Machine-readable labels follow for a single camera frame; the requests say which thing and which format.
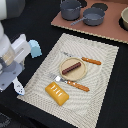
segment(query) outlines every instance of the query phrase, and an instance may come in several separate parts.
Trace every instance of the saucepan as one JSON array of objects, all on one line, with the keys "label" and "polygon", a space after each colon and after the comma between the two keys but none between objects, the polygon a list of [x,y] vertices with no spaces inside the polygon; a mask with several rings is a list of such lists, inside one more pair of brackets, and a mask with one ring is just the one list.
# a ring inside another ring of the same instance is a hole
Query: saucepan
[{"label": "saucepan", "polygon": [[124,27],[128,30],[128,7],[122,11],[121,17],[123,19]]},{"label": "saucepan", "polygon": [[90,26],[100,25],[104,20],[104,16],[105,12],[102,9],[95,7],[88,8],[84,10],[83,18],[71,23],[71,25],[75,25],[80,21],[83,21],[85,24]]},{"label": "saucepan", "polygon": [[80,16],[81,3],[77,0],[61,0],[61,16],[66,20],[76,20]]}]

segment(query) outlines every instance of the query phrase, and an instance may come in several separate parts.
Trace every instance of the woven placemat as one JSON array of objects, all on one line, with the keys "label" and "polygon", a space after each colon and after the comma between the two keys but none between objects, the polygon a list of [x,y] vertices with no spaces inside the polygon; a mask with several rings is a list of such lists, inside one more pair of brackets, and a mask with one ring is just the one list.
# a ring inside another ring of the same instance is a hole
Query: woven placemat
[{"label": "woven placemat", "polygon": [[[89,92],[56,82],[69,94],[69,100],[63,106],[45,92],[45,87],[53,82],[48,73],[60,75],[59,65],[68,58],[61,51],[102,62],[102,65],[85,62],[88,72],[77,83],[89,87]],[[76,127],[95,128],[117,52],[116,46],[64,33],[26,85],[26,94],[18,98]]]}]

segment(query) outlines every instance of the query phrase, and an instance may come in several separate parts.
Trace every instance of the toy food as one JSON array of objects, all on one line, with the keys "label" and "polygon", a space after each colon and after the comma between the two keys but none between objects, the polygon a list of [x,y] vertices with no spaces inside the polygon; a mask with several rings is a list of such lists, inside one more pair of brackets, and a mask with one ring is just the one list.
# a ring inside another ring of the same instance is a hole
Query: toy food
[{"label": "toy food", "polygon": [[63,105],[68,99],[69,95],[59,87],[55,82],[50,83],[45,91],[58,103],[58,105]]},{"label": "toy food", "polygon": [[65,74],[67,74],[68,72],[70,72],[70,71],[72,71],[72,70],[74,70],[75,68],[78,68],[78,67],[80,67],[80,66],[81,66],[81,63],[78,62],[78,63],[76,63],[76,64],[74,64],[74,65],[72,65],[72,66],[70,66],[70,67],[64,69],[64,70],[62,71],[62,74],[65,75]]}]

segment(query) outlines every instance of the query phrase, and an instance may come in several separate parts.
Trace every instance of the orange handle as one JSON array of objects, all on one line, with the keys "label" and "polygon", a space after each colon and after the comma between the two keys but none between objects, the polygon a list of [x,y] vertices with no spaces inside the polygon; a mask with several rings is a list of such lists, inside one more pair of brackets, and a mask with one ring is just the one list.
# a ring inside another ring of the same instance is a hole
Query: orange handle
[{"label": "orange handle", "polygon": [[82,60],[83,60],[83,61],[87,61],[87,62],[89,62],[89,63],[101,65],[101,62],[100,62],[100,61],[97,61],[97,60],[92,60],[92,59],[88,59],[88,58],[85,58],[85,57],[82,57]]},{"label": "orange handle", "polygon": [[76,88],[79,88],[79,89],[81,89],[81,90],[83,90],[83,91],[86,91],[86,92],[89,91],[89,88],[88,88],[88,87],[85,87],[85,86],[83,86],[83,85],[77,84],[77,83],[72,82],[72,81],[68,81],[67,84],[69,84],[69,85],[71,85],[71,86],[74,86],[74,87],[76,87]]}]

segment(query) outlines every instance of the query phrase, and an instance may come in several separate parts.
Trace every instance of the knife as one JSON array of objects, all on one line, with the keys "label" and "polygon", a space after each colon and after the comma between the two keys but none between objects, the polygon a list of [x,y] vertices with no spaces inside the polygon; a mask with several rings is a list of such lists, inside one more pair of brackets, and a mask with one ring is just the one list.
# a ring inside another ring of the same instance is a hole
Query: knife
[{"label": "knife", "polygon": [[86,61],[86,62],[89,62],[89,63],[93,63],[93,64],[97,64],[97,65],[101,65],[101,62],[100,61],[97,61],[97,60],[92,60],[92,59],[89,59],[89,58],[85,58],[85,57],[80,57],[80,56],[77,56],[77,55],[72,55],[72,54],[69,54],[69,53],[66,53],[66,52],[61,52],[69,57],[77,57],[77,58],[80,58],[82,59],[83,61]]}]

